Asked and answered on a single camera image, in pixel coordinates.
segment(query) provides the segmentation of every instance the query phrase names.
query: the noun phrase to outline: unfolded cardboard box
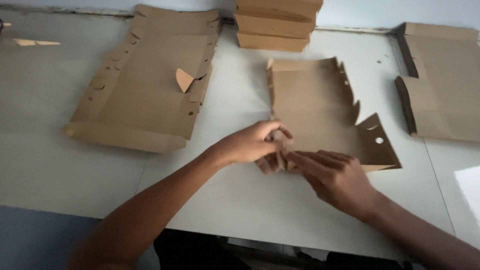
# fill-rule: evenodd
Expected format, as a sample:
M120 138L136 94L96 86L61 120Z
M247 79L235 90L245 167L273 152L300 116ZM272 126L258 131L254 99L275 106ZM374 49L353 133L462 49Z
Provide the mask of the unfolded cardboard box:
M288 17L306 17L315 19L323 5L323 0L237 0L241 11L258 11Z
M238 32L237 38L239 40L240 48L293 52L301 52L303 48L310 42L310 37L283 37L244 32Z
M315 18L288 17L266 12L236 10L239 31L307 39L315 28Z
M479 31L405 23L396 86L412 136L480 142Z
M267 76L272 118L293 134L292 150L350 154L366 172L401 168L377 114L355 124L360 101L353 99L345 67L336 58L271 60Z
M145 5L108 54L63 131L91 143L166 153L186 146L212 72L218 10Z

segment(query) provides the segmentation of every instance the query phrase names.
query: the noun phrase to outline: white work surface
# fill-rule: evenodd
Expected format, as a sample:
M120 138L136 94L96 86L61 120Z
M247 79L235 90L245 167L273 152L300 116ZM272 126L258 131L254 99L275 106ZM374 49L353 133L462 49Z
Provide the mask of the white work surface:
M406 133L393 82L401 68L396 49L386 36L314 31L303 53L287 53L239 49L236 30L225 26L191 141L185 149L159 155L88 145L60 131L102 56L123 38L128 21L7 11L0 11L0 18L12 23L0 39L2 205L103 218L219 139L267 119L268 58L337 56L345 62L355 98L361 100L359 122L377 112L403 166L369 173L372 184L414 214L454 233L440 187L451 188L453 171L479 165L479 147L468 155L452 144L457 153L453 164L444 149L429 141L430 155L436 152L432 167L424 140ZM61 45L20 47L12 37ZM454 226L464 226L462 218L468 209L461 203L461 194L448 192L448 198L447 203L452 202L448 210L458 213L451 214L456 219ZM474 220L466 222L463 232L474 234ZM403 257L385 237L319 200L300 177L264 176L254 164L222 169L168 227L359 255ZM480 243L464 240L476 246Z

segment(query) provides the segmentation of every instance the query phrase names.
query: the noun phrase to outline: person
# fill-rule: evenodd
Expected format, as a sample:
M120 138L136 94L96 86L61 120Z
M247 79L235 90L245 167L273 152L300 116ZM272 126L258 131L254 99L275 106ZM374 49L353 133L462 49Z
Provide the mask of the person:
M233 133L135 195L78 245L68 268L134 269L140 255L218 170L282 150L280 141L265 140L279 129L286 130L281 122L269 121ZM290 152L285 159L296 165L320 199L382 232L427 269L480 269L479 250L413 215L376 190L357 158L320 150Z

